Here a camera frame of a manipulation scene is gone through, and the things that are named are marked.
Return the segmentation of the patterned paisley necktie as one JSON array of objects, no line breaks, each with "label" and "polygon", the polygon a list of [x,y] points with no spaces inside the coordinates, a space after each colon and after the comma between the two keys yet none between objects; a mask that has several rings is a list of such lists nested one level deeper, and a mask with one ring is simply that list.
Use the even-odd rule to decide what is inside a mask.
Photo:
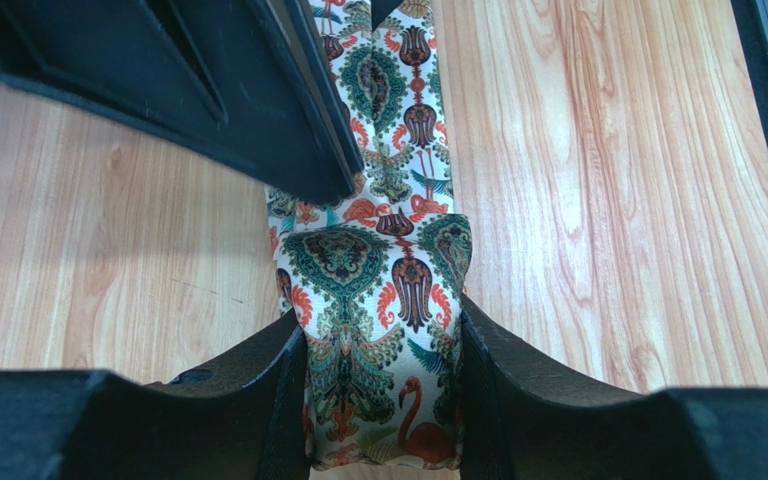
[{"label": "patterned paisley necktie", "polygon": [[307,344],[305,453],[319,470],[456,469],[472,235],[455,209],[432,6],[311,9],[363,166],[331,204],[267,191],[281,307]]}]

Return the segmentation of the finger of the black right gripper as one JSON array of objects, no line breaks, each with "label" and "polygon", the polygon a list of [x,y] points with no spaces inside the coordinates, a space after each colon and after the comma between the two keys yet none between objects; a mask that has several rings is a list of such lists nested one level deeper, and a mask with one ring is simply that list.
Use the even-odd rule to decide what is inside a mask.
[{"label": "finger of the black right gripper", "polygon": [[350,128],[351,116],[331,78],[324,40],[316,28],[312,7],[306,1],[286,1],[284,8],[289,22],[290,51],[308,89],[305,113],[316,141],[324,149],[328,191],[354,193],[355,176],[363,163]]},{"label": "finger of the black right gripper", "polygon": [[0,83],[326,204],[286,1],[0,1]]}]

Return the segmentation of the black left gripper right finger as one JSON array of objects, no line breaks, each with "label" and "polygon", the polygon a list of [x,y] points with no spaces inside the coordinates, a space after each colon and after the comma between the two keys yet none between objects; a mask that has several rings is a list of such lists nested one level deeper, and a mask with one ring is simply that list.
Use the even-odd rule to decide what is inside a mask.
[{"label": "black left gripper right finger", "polygon": [[465,479],[768,479],[768,388],[621,389],[465,300]]}]

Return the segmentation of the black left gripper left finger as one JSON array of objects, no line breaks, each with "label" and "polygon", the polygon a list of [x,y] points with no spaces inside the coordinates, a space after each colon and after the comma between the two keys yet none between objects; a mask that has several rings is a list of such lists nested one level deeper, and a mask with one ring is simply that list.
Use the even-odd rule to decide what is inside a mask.
[{"label": "black left gripper left finger", "polygon": [[306,479],[293,314],[169,383],[0,371],[0,479]]}]

